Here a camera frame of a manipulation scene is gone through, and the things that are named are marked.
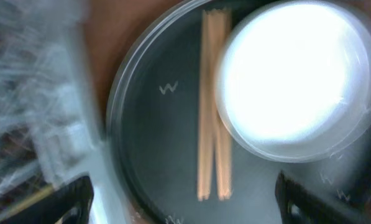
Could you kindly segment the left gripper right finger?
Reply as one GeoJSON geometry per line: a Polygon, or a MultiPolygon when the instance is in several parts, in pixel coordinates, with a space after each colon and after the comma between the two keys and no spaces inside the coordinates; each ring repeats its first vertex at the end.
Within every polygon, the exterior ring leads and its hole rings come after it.
{"type": "Polygon", "coordinates": [[[280,171],[275,198],[283,223],[371,223],[371,217],[346,204],[315,195],[280,171]]]}

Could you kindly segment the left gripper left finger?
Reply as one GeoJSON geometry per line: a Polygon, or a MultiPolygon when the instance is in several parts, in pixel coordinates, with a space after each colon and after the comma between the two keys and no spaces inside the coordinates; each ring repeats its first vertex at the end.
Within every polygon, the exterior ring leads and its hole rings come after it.
{"type": "Polygon", "coordinates": [[[93,185],[88,175],[83,175],[61,187],[42,200],[20,212],[1,220],[3,224],[87,224],[94,198],[93,185]]]}

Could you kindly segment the wooden chopstick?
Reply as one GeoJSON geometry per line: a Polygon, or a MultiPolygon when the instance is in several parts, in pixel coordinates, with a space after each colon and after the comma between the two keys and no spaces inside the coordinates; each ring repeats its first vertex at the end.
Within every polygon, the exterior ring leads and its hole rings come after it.
{"type": "Polygon", "coordinates": [[[201,52],[199,64],[197,181],[197,196],[199,201],[207,200],[210,196],[213,171],[214,56],[212,56],[211,50],[211,13],[208,11],[203,11],[201,21],[201,52]]]}
{"type": "MultiPolygon", "coordinates": [[[[214,56],[214,81],[218,87],[219,62],[227,36],[231,31],[231,12],[228,10],[214,10],[212,12],[212,54],[214,56]]],[[[227,200],[231,197],[231,137],[222,119],[217,113],[214,119],[214,132],[216,136],[216,174],[219,200],[227,200]]]]}

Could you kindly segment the grey round plate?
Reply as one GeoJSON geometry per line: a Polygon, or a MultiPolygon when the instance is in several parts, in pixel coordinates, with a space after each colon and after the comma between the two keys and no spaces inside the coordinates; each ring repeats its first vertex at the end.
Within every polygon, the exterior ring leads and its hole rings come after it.
{"type": "Polygon", "coordinates": [[[355,8],[277,1],[233,29],[215,82],[219,115],[261,158],[309,162],[371,127],[371,31],[355,8]]]}

